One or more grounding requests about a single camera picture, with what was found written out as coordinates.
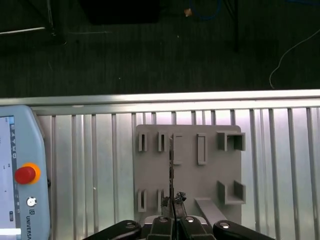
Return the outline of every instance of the emergency stop button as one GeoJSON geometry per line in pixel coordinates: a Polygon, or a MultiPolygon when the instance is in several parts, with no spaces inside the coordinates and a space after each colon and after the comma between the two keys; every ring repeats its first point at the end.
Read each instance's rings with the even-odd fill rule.
{"type": "Polygon", "coordinates": [[[14,173],[14,179],[18,184],[30,184],[36,178],[36,170],[31,166],[23,166],[14,173]]]}

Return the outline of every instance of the metal frame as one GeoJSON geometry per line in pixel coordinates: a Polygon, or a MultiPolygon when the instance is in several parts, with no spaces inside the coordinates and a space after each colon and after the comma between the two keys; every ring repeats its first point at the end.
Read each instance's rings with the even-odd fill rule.
{"type": "Polygon", "coordinates": [[[134,218],[136,126],[237,125],[245,227],[277,239],[320,239],[320,90],[0,99],[39,115],[51,240],[84,239],[134,218]]]}
{"type": "Polygon", "coordinates": [[[193,92],[2,98],[0,106],[28,105],[40,116],[147,113],[320,106],[320,90],[193,92]]]}
{"type": "Polygon", "coordinates": [[[25,32],[36,32],[36,31],[41,31],[41,30],[49,31],[52,36],[57,35],[56,30],[55,30],[55,26],[54,26],[54,21],[53,21],[51,0],[46,0],[48,19],[45,16],[43,16],[43,14],[36,8],[35,5],[32,4],[32,2],[30,2],[30,0],[19,0],[19,2],[34,17],[39,19],[44,24],[44,26],[27,28],[27,29],[11,30],[11,31],[3,31],[3,32],[0,32],[0,36],[25,33],[25,32]]]}

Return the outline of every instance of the gray carpet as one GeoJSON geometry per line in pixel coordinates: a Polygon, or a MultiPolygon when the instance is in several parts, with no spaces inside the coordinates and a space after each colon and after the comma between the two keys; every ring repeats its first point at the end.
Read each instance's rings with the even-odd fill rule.
{"type": "MultiPolygon", "coordinates": [[[[40,24],[14,1],[0,8],[0,30],[40,24]]],[[[35,3],[46,13],[44,1],[35,3]]],[[[216,4],[196,2],[204,15],[216,4]]],[[[270,90],[281,55],[320,29],[320,7],[240,1],[236,53],[224,5],[209,21],[185,17],[187,7],[171,1],[155,24],[94,26],[76,0],[61,0],[55,13],[66,44],[52,44],[47,32],[0,36],[0,97],[270,90]]],[[[287,54],[275,89],[320,88],[319,43],[320,34],[287,54]]]]}

